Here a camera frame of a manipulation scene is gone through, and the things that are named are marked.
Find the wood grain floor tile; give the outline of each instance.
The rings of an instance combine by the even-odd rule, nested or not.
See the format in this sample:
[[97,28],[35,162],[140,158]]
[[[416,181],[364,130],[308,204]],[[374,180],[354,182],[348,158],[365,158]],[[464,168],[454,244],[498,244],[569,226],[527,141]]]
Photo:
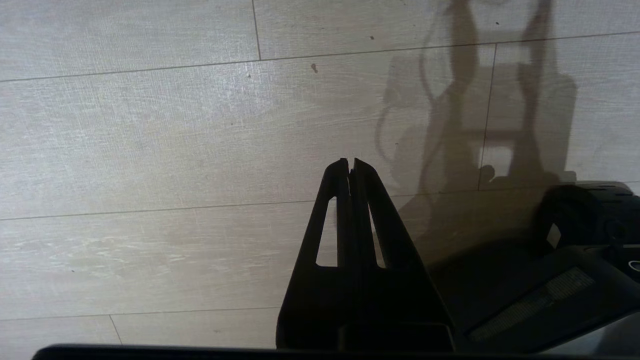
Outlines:
[[[432,265],[526,232],[544,189],[395,197]],[[311,202],[4,220],[0,318],[279,307]],[[329,213],[323,238],[335,239]],[[335,264],[335,240],[318,263]]]
[[280,309],[114,315],[123,344],[275,348]]
[[633,0],[255,0],[255,14],[262,58],[640,31]]
[[481,188],[638,181],[640,35],[499,44]]
[[3,1],[0,80],[257,60],[251,0]]
[[311,207],[2,221],[0,318],[280,306]]
[[494,48],[0,83],[0,218],[313,200],[340,157],[472,190]]
[[108,316],[0,321],[3,360],[28,360],[56,343],[120,344]]

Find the black device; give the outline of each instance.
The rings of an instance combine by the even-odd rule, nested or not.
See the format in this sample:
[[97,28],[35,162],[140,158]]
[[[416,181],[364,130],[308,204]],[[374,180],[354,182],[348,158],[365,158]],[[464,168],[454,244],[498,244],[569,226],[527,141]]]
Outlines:
[[[333,197],[338,262],[324,267],[316,256]],[[33,359],[520,358],[640,310],[639,217],[640,199],[620,186],[551,189],[526,244],[532,260],[492,288],[459,294],[468,299],[456,308],[438,293],[376,171],[358,159],[349,171],[341,159],[324,172],[278,317],[278,350],[55,345]]]

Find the floor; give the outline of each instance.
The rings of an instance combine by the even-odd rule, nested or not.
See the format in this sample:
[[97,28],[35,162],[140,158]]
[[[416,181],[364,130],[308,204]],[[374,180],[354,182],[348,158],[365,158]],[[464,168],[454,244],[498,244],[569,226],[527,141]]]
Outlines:
[[274,347],[340,157],[427,265],[553,184],[640,190],[639,44],[635,0],[0,1],[2,359]]

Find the floor seam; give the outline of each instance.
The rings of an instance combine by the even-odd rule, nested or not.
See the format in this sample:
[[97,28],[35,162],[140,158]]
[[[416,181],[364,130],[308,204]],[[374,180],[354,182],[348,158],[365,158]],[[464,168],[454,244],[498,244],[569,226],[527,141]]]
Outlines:
[[258,60],[262,60],[262,53],[260,52],[260,38],[258,36],[258,20],[255,16],[255,2],[251,0],[251,8],[253,10],[253,25],[255,26],[255,42],[258,45]]
[[519,44],[523,42],[535,42],[535,41],[551,41],[551,40],[564,40],[564,39],[573,39],[573,38],[591,38],[591,37],[609,37],[616,35],[631,35],[640,33],[640,31],[626,31],[621,33],[611,33],[611,34],[594,34],[594,35],[577,35],[572,37],[555,37],[555,38],[545,38],[545,39],[531,39],[531,40],[512,40],[512,41],[502,41],[502,42],[480,42],[476,44],[456,44],[456,45],[436,45],[436,46],[420,46],[420,47],[406,47],[402,49],[386,49],[386,50],[374,50],[374,51],[355,51],[350,53],[332,53],[332,54],[317,54],[317,55],[303,55],[303,56],[289,56],[283,58],[266,58],[262,59],[262,56],[259,54],[259,60],[239,60],[239,61],[226,61],[219,63],[205,63],[205,64],[195,64],[195,65],[179,65],[172,67],[157,67],[151,69],[138,69],[138,70],[115,70],[115,71],[107,71],[107,72],[92,72],[87,74],[72,74],[72,75],[60,75],[60,76],[41,76],[36,78],[25,78],[25,79],[4,79],[0,80],[0,83],[14,83],[18,81],[34,81],[34,80],[48,80],[48,79],[61,79],[61,78],[79,78],[82,76],[99,76],[99,75],[112,75],[112,74],[126,74],[130,72],[147,72],[147,71],[162,71],[162,70],[175,70],[175,69],[188,69],[193,67],[208,67],[208,66],[217,66],[217,65],[233,65],[233,64],[243,64],[243,63],[258,63],[263,61],[279,61],[279,60],[297,60],[297,59],[309,59],[309,58],[323,58],[327,56],[344,56],[344,55],[359,55],[359,54],[377,54],[377,53],[391,53],[394,51],[411,51],[411,50],[423,50],[423,49],[443,49],[450,47],[461,47],[461,46],[481,46],[481,45],[497,45],[497,44]]
[[486,102],[486,119],[484,120],[484,138],[482,142],[482,151],[480,153],[480,169],[478,169],[478,186],[480,191],[480,182],[482,181],[482,166],[484,165],[484,147],[486,146],[486,132],[489,128],[489,111],[491,109],[491,92],[493,90],[493,74],[495,73],[495,58],[498,54],[498,44],[493,48],[493,65],[491,67],[491,80],[489,81],[489,98]]
[[[577,181],[576,183],[580,185],[580,183],[584,183],[589,181],[589,183],[593,184],[604,184],[604,183],[623,183],[623,184],[633,184],[640,183],[640,180],[634,181],[622,181],[622,180],[603,180],[603,181],[591,181],[591,180],[583,180]],[[509,190],[529,190],[529,189],[542,189],[548,188],[550,186],[560,185],[562,183],[557,184],[541,184],[541,185],[532,185],[532,186],[523,186],[518,188],[495,188],[495,189],[470,189],[470,190],[459,190],[455,192],[419,192],[419,193],[410,193],[410,194],[397,194],[390,195],[391,198],[396,197],[410,197],[410,196],[436,196],[436,195],[452,195],[452,194],[460,194],[460,193],[471,193],[471,192],[499,192],[499,191],[509,191]],[[226,204],[226,205],[210,205],[210,206],[191,206],[188,208],[167,208],[167,209],[145,209],[145,210],[127,210],[127,211],[103,211],[100,213],[80,213],[80,214],[64,214],[64,215],[44,215],[40,217],[19,217],[19,218],[0,218],[0,222],[3,221],[14,221],[14,220],[36,220],[43,218],[68,218],[68,217],[88,217],[88,216],[99,216],[99,215],[117,215],[117,214],[132,214],[132,213],[155,213],[160,211],[184,211],[184,210],[198,210],[198,209],[214,209],[214,208],[236,208],[239,206],[266,206],[266,205],[282,205],[282,204],[303,204],[309,202],[315,202],[315,199],[311,200],[296,200],[296,201],[277,201],[277,202],[256,202],[251,204]]]
[[113,330],[116,331],[116,335],[118,336],[118,341],[122,345],[122,338],[120,337],[120,333],[118,332],[118,328],[116,327],[116,323],[113,321],[113,318],[111,317],[111,315],[109,315],[109,319],[111,320],[111,324],[113,325]]
[[159,314],[178,314],[178,313],[203,313],[206,311],[245,311],[245,310],[269,310],[280,309],[280,306],[268,306],[268,307],[245,307],[239,309],[197,309],[197,310],[176,310],[176,311],[151,311],[146,313],[121,313],[121,314],[90,314],[90,315],[65,315],[65,316],[40,316],[37,318],[14,318],[14,319],[0,319],[0,322],[11,321],[23,321],[23,320],[46,320],[46,319],[64,319],[64,318],[90,318],[95,316],[108,316],[113,323],[113,327],[116,327],[112,316],[126,316],[126,315],[159,315]]

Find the black plastic part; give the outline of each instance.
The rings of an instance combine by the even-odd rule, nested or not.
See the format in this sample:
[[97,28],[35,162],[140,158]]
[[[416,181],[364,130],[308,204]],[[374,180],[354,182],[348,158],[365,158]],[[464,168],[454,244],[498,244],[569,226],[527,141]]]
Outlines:
[[[338,265],[325,267],[316,257],[332,197]],[[370,209],[386,268],[376,264]],[[277,347],[444,351],[453,348],[451,327],[376,171],[358,159],[351,173],[346,159],[327,167],[278,317]]]
[[602,251],[603,258],[622,271],[626,276],[640,283],[640,248],[609,247]]
[[640,197],[623,185],[564,185],[551,189],[534,223],[545,243],[551,225],[562,234],[557,249],[572,245],[640,244]]
[[38,351],[33,360],[393,360],[393,359],[575,359],[568,356],[522,356],[437,353],[321,352],[228,348],[143,347],[131,345],[54,345]]
[[[617,319],[640,311],[640,285],[603,257],[607,247],[569,246],[513,274],[477,299],[465,313],[467,325],[455,338],[459,351],[472,353],[529,353],[562,344]],[[572,268],[593,282],[583,290],[550,303],[530,318],[483,341],[469,334],[536,288]]]

